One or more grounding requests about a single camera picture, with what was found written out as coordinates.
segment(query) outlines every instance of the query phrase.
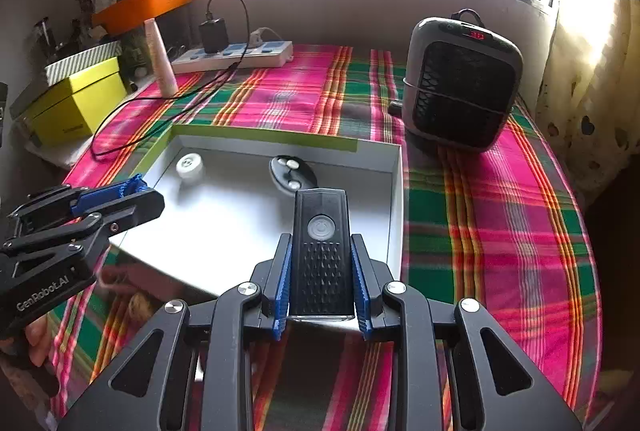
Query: black power adapter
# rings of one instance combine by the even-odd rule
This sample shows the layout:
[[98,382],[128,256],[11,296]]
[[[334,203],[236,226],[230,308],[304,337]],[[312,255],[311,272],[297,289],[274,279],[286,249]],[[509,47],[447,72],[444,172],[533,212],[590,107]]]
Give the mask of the black power adapter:
[[216,54],[229,46],[226,24],[223,18],[207,20],[200,24],[200,39],[207,54]]

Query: red digital display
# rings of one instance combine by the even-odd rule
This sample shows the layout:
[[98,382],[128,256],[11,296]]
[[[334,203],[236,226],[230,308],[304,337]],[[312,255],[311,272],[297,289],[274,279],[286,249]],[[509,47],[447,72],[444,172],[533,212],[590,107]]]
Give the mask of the red digital display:
[[484,40],[484,34],[482,32],[478,32],[477,30],[470,30],[468,35],[473,39],[479,39],[480,41]]

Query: black cable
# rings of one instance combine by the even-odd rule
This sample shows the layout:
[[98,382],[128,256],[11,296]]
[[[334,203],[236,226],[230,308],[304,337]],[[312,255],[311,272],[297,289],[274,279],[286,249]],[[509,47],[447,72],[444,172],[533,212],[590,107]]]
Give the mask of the black cable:
[[451,19],[460,20],[460,18],[462,18],[462,15],[465,13],[471,14],[474,18],[476,18],[476,21],[478,22],[479,27],[485,28],[484,23],[480,19],[480,15],[476,11],[474,11],[472,8],[463,8],[462,10],[457,11],[455,14],[451,15]]
[[[209,14],[209,4],[211,3],[211,1],[212,0],[209,0],[209,2],[207,3],[207,13],[208,14]],[[191,90],[190,92],[188,92],[186,94],[182,94],[181,96],[174,96],[174,97],[169,97],[169,98],[157,97],[157,96],[155,96],[155,97],[135,97],[133,99],[129,99],[127,101],[124,101],[122,104],[119,104],[116,108],[111,110],[109,115],[107,115],[102,120],[102,122],[98,126],[98,129],[95,131],[94,138],[92,138],[92,141],[89,144],[89,151],[91,152],[92,158],[96,162],[99,162],[98,161],[98,157],[99,156],[104,156],[104,155],[108,155],[110,153],[115,153],[116,151],[124,150],[125,148],[129,148],[130,146],[134,146],[134,145],[142,142],[143,140],[146,140],[146,139],[148,139],[150,137],[153,137],[155,134],[157,134],[158,132],[163,130],[165,128],[165,126],[167,126],[167,124],[170,124],[172,121],[175,121],[175,119],[177,119],[177,118],[183,116],[184,114],[190,112],[191,110],[193,110],[194,108],[196,108],[197,106],[202,104],[204,101],[207,101],[213,94],[215,94],[218,90],[220,90],[220,88],[222,88],[226,84],[227,81],[229,81],[229,78],[231,77],[233,72],[236,71],[236,69],[240,66],[240,63],[244,59],[244,55],[246,54],[246,51],[247,51],[247,49],[249,47],[249,41],[250,41],[250,37],[251,37],[251,32],[250,32],[250,27],[249,27],[249,12],[246,10],[246,4],[245,4],[244,0],[240,0],[240,3],[242,3],[242,8],[244,8],[244,18],[246,20],[246,43],[244,44],[244,49],[242,50],[242,54],[240,55],[240,59],[238,59],[238,61],[236,61],[235,63],[231,63],[231,65],[229,65],[220,74],[218,74],[215,77],[213,77],[213,79],[211,81],[205,83],[204,85],[202,85],[201,87],[199,87],[199,88],[197,88],[195,90]],[[222,78],[225,74],[226,74],[225,79],[222,82],[218,82],[218,80],[220,78]],[[197,100],[195,103],[191,104],[190,106],[187,106],[182,111],[180,111],[177,114],[174,114],[171,117],[169,117],[168,119],[165,119],[164,121],[162,121],[158,126],[156,126],[154,129],[152,129],[148,134],[145,134],[142,137],[139,137],[136,140],[133,140],[132,142],[129,142],[127,144],[123,144],[122,146],[118,146],[116,148],[112,148],[112,149],[107,150],[107,151],[100,151],[100,152],[97,153],[94,150],[95,139],[98,137],[98,134],[99,134],[100,129],[103,126],[103,124],[115,112],[119,111],[119,109],[121,109],[126,104],[133,103],[134,101],[157,101],[157,100],[177,101],[177,100],[180,100],[180,99],[185,99],[185,98],[194,96],[195,94],[199,93],[200,91],[204,90],[205,88],[209,87],[209,85],[212,85],[212,84],[215,84],[215,85],[218,85],[218,86],[214,87],[210,92],[207,92],[206,95],[204,95],[202,98]]]

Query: plaid tablecloth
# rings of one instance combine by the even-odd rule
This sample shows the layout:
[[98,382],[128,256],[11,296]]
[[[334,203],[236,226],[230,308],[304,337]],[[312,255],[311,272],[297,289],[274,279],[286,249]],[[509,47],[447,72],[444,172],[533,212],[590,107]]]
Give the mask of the plaid tablecloth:
[[[574,197],[542,135],[514,106],[498,142],[482,154],[407,142],[386,113],[402,95],[404,67],[390,53],[296,46],[279,69],[238,71],[180,122],[251,126],[402,144],[405,241],[402,276],[426,296],[480,300],[527,352],[581,420],[593,397],[602,346],[593,256]],[[178,77],[181,91],[203,74]],[[157,95],[152,85],[144,95]],[[98,149],[134,140],[196,98],[127,105]],[[126,178],[151,142],[97,163],[85,154],[73,185]],[[113,253],[105,259],[113,259]],[[61,381],[57,416],[78,398],[132,333],[127,295],[93,287],[53,311],[50,359]],[[383,431],[391,349],[360,337],[288,325],[283,341],[254,349],[255,428]],[[446,376],[444,418],[450,426]]]

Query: blue gripper pad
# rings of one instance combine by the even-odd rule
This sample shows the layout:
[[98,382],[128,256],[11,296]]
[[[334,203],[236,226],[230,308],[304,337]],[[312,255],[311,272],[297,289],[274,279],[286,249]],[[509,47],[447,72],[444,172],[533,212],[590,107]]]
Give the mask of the blue gripper pad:
[[147,188],[148,186],[146,185],[146,182],[142,180],[142,175],[138,173],[124,182],[118,182],[117,184],[102,187],[95,191],[89,191],[88,193],[80,195],[76,205],[71,208],[71,214],[75,217],[79,217],[82,213],[90,211],[97,206],[101,206],[102,204],[112,202],[119,198],[124,198],[125,196],[132,195],[133,193],[140,193],[140,191],[144,191]]
[[289,242],[289,247],[287,247],[287,254],[284,257],[282,275],[280,277],[280,282],[278,283],[278,290],[274,303],[275,321],[273,322],[273,338],[276,341],[279,341],[282,337],[282,332],[284,332],[285,325],[287,324],[287,312],[289,310],[289,290],[291,285],[291,249],[292,241]]
[[364,283],[360,259],[353,241],[351,241],[351,266],[353,267],[353,300],[356,305],[356,315],[358,316],[358,326],[365,339],[371,337],[371,303],[369,292]]

